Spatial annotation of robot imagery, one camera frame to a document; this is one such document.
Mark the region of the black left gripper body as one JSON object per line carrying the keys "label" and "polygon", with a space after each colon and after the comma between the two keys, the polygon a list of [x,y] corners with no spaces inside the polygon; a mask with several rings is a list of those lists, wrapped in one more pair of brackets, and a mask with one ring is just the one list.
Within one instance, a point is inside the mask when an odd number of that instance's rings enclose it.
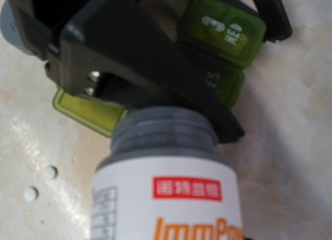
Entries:
{"label": "black left gripper body", "polygon": [[139,7],[141,0],[8,0],[24,46],[41,60],[71,41],[114,61],[185,61],[180,48]]}

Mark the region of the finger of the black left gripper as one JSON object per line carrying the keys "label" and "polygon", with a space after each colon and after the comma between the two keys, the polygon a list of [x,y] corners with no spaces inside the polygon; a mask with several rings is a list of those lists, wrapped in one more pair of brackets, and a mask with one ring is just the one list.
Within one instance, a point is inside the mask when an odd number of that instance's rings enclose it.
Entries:
{"label": "finger of the black left gripper", "polygon": [[230,110],[136,1],[89,1],[49,46],[50,79],[71,95],[135,108],[172,105],[207,117],[220,143],[244,136]]}
{"label": "finger of the black left gripper", "polygon": [[267,27],[264,42],[284,41],[292,36],[293,28],[282,0],[253,0],[253,2]]}

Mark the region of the green pill organizer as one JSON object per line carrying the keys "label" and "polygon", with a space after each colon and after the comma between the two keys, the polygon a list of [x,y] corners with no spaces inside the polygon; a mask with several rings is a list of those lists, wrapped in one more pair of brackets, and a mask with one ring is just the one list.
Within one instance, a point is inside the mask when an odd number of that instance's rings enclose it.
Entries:
{"label": "green pill organizer", "polygon": [[[203,82],[231,111],[244,82],[244,69],[256,57],[266,33],[259,14],[240,0],[186,0],[168,37],[200,72]],[[53,106],[64,115],[109,137],[135,108],[93,97],[71,95],[59,86]]]}

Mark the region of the amber bottle grey cap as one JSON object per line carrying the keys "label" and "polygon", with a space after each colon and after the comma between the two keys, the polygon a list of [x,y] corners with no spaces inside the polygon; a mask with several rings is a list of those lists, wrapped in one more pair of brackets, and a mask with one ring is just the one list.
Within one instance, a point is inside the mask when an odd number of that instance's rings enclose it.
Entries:
{"label": "amber bottle grey cap", "polygon": [[195,111],[129,114],[93,177],[91,239],[244,239],[237,177],[216,146]]}

